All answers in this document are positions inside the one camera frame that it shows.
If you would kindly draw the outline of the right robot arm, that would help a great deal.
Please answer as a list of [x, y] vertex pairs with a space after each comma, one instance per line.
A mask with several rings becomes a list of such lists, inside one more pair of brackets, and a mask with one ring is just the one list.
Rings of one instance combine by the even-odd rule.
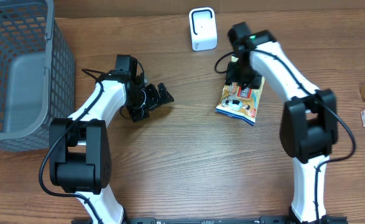
[[228, 31], [228, 39], [233, 51], [217, 111], [247, 120], [264, 82], [284, 105], [279, 136], [294, 174], [287, 223], [345, 223], [327, 215], [323, 203], [326, 166], [338, 141], [335, 94], [308, 81], [268, 30], [252, 33], [241, 22]]

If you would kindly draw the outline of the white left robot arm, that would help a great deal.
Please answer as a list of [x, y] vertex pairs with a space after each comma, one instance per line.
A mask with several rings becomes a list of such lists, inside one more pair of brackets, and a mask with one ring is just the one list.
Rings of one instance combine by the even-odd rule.
[[143, 66], [131, 55], [118, 55], [108, 72], [83, 69], [95, 90], [67, 118], [50, 123], [49, 146], [39, 171], [39, 184], [55, 197], [77, 198], [90, 215], [88, 223], [127, 223], [123, 206], [110, 186], [111, 152], [107, 127], [126, 109], [133, 122], [149, 117], [174, 101], [163, 83], [148, 84]]

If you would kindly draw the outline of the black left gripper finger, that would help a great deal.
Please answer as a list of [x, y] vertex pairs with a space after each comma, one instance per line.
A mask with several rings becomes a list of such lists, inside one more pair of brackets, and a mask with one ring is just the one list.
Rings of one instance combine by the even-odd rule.
[[167, 104], [174, 102], [173, 96], [168, 92], [167, 88], [163, 83], [157, 85], [159, 93], [159, 104]]
[[134, 123], [149, 117], [149, 112], [145, 109], [134, 109], [131, 118]]

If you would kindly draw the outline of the yellow wet wipes packet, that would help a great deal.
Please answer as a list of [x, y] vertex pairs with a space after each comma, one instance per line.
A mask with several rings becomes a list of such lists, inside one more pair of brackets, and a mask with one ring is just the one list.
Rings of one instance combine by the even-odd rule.
[[244, 90], [236, 82], [225, 84], [215, 111], [254, 126], [264, 83], [265, 78], [262, 77], [259, 89], [245, 88]]

